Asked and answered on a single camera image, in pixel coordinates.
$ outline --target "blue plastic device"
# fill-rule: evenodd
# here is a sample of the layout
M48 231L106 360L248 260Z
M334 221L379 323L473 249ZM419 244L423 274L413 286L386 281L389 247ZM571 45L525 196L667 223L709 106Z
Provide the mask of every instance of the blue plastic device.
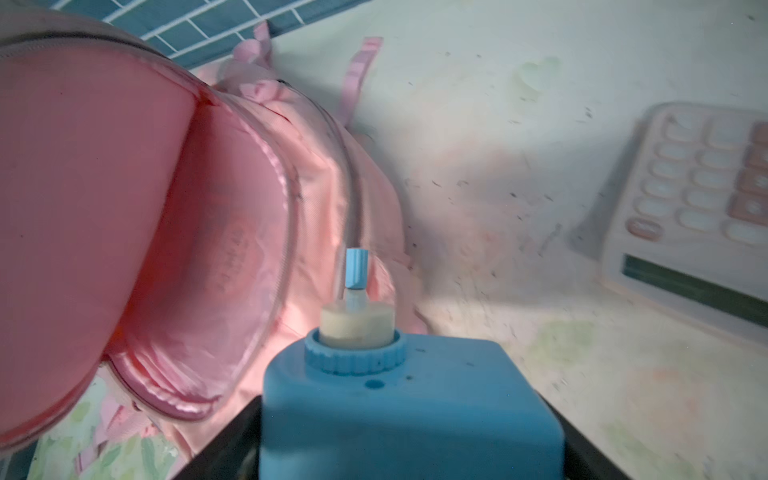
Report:
M380 349L312 331L264 376L262 480L562 480L558 420L504 350L406 335Z

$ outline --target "white button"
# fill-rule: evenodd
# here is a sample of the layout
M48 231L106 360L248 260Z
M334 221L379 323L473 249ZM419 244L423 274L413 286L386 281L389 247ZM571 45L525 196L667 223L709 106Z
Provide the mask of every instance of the white button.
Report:
M643 192L652 197L672 198L677 195L680 188L670 182L649 178L643 182Z
M768 243L768 228L749 225L748 223L731 222L725 227L725 234L731 240L747 245L765 245Z
M680 178L685 173L685 164L673 164L668 161L656 160L651 165L650 172L657 177Z
M700 138L702 124L701 117L680 112L669 117L664 133L672 140L697 141Z
M635 204L634 209L640 214L656 218L666 217L672 213L672 205L657 198L641 198Z
M704 210L722 210L725 211L728 202L728 194L713 192L710 190L689 190L685 194L685 203L692 207L702 208Z
M732 188L733 175L712 170L696 170L694 183L706 188Z
M693 156L695 148L691 148L685 144L675 144L672 142L664 142L656 147L656 153L660 157L670 158L671 160L685 160Z
M712 168L736 168L741 165L741 152L735 154L718 150L705 150L701 152L699 161L702 165Z
M715 117L707 137L713 147L734 149L749 142L752 122L738 117Z
M717 228L717 217L714 215L703 214L695 210L680 210L677 214L677 220L683 227L702 232L711 232Z

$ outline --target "white surface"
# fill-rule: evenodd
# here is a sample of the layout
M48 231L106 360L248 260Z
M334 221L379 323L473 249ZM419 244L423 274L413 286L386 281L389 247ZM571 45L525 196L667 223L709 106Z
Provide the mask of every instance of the white surface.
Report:
M401 196L433 329L501 343L636 478L766 478L768 359L606 290L596 259L651 105L768 111L768 6L376 0L273 58L333 111L368 35L353 130Z

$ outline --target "pink strap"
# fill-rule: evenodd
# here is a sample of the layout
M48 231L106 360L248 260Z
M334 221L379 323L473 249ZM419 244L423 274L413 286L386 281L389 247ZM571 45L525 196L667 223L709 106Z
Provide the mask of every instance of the pink strap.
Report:
M362 42L360 50L353 57L352 63L349 64L342 85L341 104L339 105L339 111L336 113L336 118L345 127L352 120L355 106L360 98L362 81L366 78L368 67L371 66L373 59L376 58L376 54L379 53L383 41L384 39L381 37L367 37Z
M253 27L253 38L243 40L232 50L232 56L237 61L245 63L261 63L268 68L272 58L272 41L270 28L266 22Z

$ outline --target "blue cap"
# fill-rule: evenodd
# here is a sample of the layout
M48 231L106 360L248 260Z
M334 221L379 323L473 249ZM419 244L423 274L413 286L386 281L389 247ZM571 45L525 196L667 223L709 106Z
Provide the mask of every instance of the blue cap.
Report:
M364 290L368 284L368 250L346 249L346 281L344 285L354 290Z

